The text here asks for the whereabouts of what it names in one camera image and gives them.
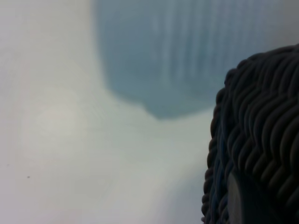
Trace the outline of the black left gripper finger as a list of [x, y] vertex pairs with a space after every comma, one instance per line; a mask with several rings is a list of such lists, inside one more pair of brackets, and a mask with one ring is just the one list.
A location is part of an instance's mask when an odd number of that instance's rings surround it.
[[243, 174], [228, 178], [228, 215], [231, 224], [281, 224], [265, 194]]

